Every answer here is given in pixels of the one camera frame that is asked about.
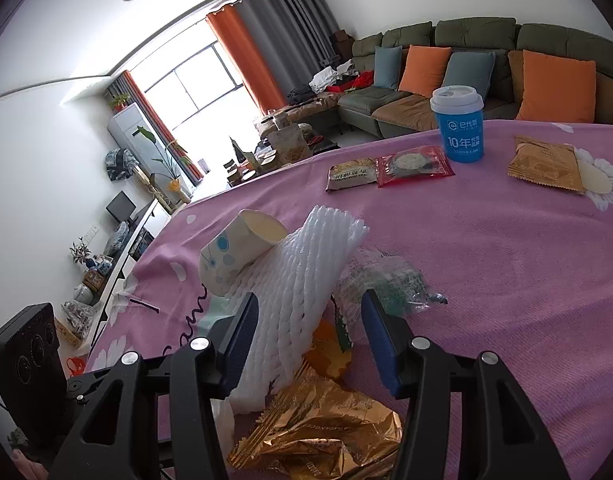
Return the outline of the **large gold foil wrapper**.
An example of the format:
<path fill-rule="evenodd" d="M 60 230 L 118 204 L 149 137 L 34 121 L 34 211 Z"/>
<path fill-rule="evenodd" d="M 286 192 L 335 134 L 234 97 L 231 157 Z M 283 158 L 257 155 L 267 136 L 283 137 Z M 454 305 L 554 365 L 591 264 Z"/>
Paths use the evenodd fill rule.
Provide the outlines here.
<path fill-rule="evenodd" d="M 304 363 L 228 462 L 293 479 L 384 479 L 402 436 L 397 412 Z"/>

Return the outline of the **orange peel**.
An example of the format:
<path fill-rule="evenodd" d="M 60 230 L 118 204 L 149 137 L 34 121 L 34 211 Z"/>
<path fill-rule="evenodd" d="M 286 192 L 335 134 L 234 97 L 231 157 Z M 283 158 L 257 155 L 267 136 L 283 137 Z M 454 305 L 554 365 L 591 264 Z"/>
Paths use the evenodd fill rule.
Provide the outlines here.
<path fill-rule="evenodd" d="M 343 349 L 336 326 L 323 318 L 313 332 L 310 349 L 303 357 L 321 376 L 339 380 L 351 364 L 352 349 Z"/>

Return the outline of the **white foam fruit net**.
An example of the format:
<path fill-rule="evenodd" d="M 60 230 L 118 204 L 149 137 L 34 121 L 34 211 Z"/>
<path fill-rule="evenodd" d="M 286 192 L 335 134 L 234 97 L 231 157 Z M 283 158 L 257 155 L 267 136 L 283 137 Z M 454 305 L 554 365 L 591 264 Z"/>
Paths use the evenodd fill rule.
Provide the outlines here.
<path fill-rule="evenodd" d="M 237 276 L 225 311 L 251 292 L 259 320 L 238 386 L 228 400 L 235 414 L 265 408 L 266 397 L 288 386 L 299 370 L 341 272 L 369 227 L 348 211 L 314 207 L 301 228 Z"/>

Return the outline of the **patterned paper cup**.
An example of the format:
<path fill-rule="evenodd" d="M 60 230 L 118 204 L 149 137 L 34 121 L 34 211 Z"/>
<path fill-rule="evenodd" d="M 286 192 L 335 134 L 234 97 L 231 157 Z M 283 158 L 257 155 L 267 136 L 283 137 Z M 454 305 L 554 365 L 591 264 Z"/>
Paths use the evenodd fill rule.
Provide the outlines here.
<path fill-rule="evenodd" d="M 200 250 L 199 278 L 213 296 L 225 296 L 237 275 L 271 248 L 288 231 L 279 220 L 250 209 L 237 216 Z"/>

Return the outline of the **clear green printed plastic bag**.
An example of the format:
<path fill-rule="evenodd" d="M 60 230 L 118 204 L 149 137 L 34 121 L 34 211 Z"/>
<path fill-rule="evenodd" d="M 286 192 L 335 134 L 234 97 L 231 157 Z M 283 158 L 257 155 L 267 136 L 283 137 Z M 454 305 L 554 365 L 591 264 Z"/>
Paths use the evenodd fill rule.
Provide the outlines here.
<path fill-rule="evenodd" d="M 360 317 L 361 300 L 369 289 L 376 292 L 388 314 L 400 318 L 449 303 L 407 259 L 377 248 L 359 248 L 341 272 L 335 292 L 338 306 L 349 321 Z"/>

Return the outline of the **white tissue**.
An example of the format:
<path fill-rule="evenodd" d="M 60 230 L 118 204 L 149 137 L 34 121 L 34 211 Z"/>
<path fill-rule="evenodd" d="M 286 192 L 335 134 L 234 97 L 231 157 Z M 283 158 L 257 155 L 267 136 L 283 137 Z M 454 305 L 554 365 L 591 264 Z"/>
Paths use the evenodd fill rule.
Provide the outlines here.
<path fill-rule="evenodd" d="M 235 415 L 229 400 L 211 400 L 211 408 L 215 423 L 218 443 L 221 453 L 226 460 L 235 445 Z"/>

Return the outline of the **white black tv cabinet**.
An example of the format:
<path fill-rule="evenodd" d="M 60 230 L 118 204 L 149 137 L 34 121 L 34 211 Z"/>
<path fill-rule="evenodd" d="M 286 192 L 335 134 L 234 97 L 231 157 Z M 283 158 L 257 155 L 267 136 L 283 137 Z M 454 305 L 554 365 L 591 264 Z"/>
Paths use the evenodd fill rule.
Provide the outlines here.
<path fill-rule="evenodd" d="M 119 292 L 136 262 L 144 255 L 148 246 L 160 234 L 170 218 L 169 212 L 157 200 L 153 200 L 136 214 L 134 226 L 131 227 L 120 252 L 114 257 L 113 267 L 106 284 L 97 296 L 96 312 L 90 331 L 80 345 L 81 350 L 88 351 L 95 347 L 109 321 L 113 296 Z"/>

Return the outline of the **pink floral tablecloth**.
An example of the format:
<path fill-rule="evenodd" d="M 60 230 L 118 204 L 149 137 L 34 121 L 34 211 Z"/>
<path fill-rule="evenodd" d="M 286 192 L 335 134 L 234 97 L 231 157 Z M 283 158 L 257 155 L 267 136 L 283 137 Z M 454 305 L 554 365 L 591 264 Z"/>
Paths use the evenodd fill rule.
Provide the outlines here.
<path fill-rule="evenodd" d="M 613 180 L 613 126 L 489 120 L 485 156 L 449 178 L 328 192 L 331 166 L 440 142 L 436 131 L 342 148 L 192 204 L 138 260 L 88 359 L 90 370 L 125 351 L 176 349 L 207 309 L 201 248 L 239 211 L 263 211 L 288 230 L 317 205 L 369 227 L 364 245 L 421 271 L 445 306 L 410 326 L 450 353 L 491 350 L 539 411 L 569 474 L 588 479 L 613 449 L 613 204 L 508 176 L 515 137 L 579 148 Z"/>

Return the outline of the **red snack packet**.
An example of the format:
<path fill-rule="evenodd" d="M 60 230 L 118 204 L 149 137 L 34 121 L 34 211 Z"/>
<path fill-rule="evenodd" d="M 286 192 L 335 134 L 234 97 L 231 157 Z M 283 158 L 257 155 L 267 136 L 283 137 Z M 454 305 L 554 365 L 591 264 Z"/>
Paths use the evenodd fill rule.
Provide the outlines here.
<path fill-rule="evenodd" d="M 453 177 L 454 171 L 440 146 L 424 145 L 376 158 L 377 185 L 383 188 L 412 179 Z"/>

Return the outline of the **glass coffee table with jars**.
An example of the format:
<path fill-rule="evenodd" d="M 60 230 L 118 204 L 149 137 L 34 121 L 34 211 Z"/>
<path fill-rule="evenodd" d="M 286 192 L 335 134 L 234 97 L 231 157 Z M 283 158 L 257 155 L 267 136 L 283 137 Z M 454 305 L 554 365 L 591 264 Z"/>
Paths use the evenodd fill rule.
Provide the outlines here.
<path fill-rule="evenodd" d="M 235 157 L 224 164 L 231 188 L 339 148 L 336 142 L 321 136 L 305 122 L 268 132 L 254 152 L 244 151 L 234 139 L 232 145 Z"/>

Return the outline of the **orange cushion near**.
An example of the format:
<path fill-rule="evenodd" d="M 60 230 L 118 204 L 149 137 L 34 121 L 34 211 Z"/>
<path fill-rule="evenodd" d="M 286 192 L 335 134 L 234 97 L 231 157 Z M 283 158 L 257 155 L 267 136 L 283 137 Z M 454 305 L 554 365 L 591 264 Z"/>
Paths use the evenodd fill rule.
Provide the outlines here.
<path fill-rule="evenodd" d="M 523 50 L 525 122 L 594 122 L 596 63 Z"/>

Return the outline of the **blue cushion near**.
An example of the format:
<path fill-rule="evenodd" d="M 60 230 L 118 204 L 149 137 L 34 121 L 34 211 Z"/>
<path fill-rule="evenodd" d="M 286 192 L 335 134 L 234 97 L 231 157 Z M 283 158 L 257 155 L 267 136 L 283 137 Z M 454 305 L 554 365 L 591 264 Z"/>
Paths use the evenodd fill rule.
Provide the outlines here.
<path fill-rule="evenodd" d="M 443 87 L 468 86 L 484 99 L 495 65 L 493 52 L 453 52 L 442 81 Z"/>

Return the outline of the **orange cushion far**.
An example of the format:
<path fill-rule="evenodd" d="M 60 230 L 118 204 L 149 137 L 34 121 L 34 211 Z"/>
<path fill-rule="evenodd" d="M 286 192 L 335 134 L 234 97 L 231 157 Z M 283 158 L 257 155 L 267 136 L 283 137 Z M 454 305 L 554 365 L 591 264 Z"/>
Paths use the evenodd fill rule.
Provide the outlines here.
<path fill-rule="evenodd" d="M 433 91 L 442 86 L 451 54 L 451 48 L 409 47 L 398 90 L 431 98 Z"/>

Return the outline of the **orange curtain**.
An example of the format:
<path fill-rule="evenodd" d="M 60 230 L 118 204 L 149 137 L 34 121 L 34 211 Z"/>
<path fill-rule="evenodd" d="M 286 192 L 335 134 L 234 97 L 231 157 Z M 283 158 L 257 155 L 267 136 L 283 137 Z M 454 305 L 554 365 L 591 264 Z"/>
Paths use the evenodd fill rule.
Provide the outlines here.
<path fill-rule="evenodd" d="M 261 112 L 279 110 L 286 106 L 285 96 L 237 10 L 228 4 L 209 13 L 207 21 L 238 67 L 244 86 Z"/>

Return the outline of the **blue cushion far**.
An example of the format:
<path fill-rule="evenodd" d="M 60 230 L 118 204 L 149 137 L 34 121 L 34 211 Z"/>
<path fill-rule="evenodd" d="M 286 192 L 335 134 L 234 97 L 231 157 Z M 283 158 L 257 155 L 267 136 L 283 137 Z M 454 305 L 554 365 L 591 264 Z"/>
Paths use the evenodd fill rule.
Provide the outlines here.
<path fill-rule="evenodd" d="M 401 47 L 377 47 L 374 60 L 374 86 L 390 90 L 398 88 L 401 62 Z"/>

